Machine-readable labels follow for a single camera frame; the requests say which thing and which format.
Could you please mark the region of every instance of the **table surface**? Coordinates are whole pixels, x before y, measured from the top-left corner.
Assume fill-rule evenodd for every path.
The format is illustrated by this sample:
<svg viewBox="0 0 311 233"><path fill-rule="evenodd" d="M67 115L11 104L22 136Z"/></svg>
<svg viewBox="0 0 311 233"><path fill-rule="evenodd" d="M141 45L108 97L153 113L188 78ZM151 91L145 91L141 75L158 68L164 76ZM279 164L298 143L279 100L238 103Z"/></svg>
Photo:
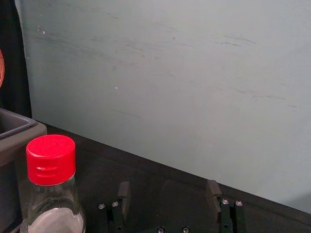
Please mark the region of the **table surface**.
<svg viewBox="0 0 311 233"><path fill-rule="evenodd" d="M86 212L86 233L94 232L99 203L116 201L119 184L131 183L126 220L129 233L158 226L201 226L217 232L206 199L207 180L144 159L105 144L47 125L48 133L63 134L76 143L76 184ZM242 200L249 233L311 232L311 215L221 185L225 197Z"/></svg>

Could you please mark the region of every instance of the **screw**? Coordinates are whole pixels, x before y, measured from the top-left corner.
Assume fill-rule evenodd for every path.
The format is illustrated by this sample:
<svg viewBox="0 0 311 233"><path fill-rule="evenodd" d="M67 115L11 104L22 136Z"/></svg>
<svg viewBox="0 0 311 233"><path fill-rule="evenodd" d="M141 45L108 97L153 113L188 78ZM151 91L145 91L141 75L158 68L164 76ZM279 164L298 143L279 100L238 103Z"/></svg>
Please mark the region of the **screw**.
<svg viewBox="0 0 311 233"><path fill-rule="evenodd" d="M223 200L222 200L222 203L223 203L224 205L228 205L228 204L229 204L229 201L228 201L227 199L223 199Z"/></svg>
<svg viewBox="0 0 311 233"><path fill-rule="evenodd" d="M188 227L183 227L183 233L189 233L189 228Z"/></svg>
<svg viewBox="0 0 311 233"><path fill-rule="evenodd" d="M98 208L99 208L100 210L102 210L103 208L105 208L105 204L104 204L104 203L99 204L99 205L98 205Z"/></svg>
<svg viewBox="0 0 311 233"><path fill-rule="evenodd" d="M114 203L112 203L112 207L116 207L116 206L118 206L119 205L119 203L117 202L117 201L115 201Z"/></svg>
<svg viewBox="0 0 311 233"><path fill-rule="evenodd" d="M163 227L158 227L156 232L157 233L164 233L164 228Z"/></svg>
<svg viewBox="0 0 311 233"><path fill-rule="evenodd" d="M243 203L242 203L240 200L237 200L237 201L235 202L235 204L236 204L237 206L243 206Z"/></svg>

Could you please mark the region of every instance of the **glass bottle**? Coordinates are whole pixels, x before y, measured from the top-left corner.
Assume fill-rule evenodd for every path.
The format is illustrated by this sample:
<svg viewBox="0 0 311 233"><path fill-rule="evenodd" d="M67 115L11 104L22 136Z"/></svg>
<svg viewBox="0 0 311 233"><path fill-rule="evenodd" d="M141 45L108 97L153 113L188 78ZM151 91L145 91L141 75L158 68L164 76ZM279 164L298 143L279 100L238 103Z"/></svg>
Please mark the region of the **glass bottle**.
<svg viewBox="0 0 311 233"><path fill-rule="evenodd" d="M86 220L75 187L74 141L46 135L27 148L32 197L21 233L84 233Z"/></svg>

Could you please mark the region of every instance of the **gray container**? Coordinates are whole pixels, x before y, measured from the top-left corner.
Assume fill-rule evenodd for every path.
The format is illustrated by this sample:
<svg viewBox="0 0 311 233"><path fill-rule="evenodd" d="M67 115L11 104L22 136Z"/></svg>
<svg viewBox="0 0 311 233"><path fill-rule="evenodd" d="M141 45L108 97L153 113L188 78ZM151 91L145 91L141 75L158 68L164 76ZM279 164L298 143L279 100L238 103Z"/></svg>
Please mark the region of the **gray container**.
<svg viewBox="0 0 311 233"><path fill-rule="evenodd" d="M45 125L0 108L0 233L26 217L29 182L25 147L45 135Z"/></svg>

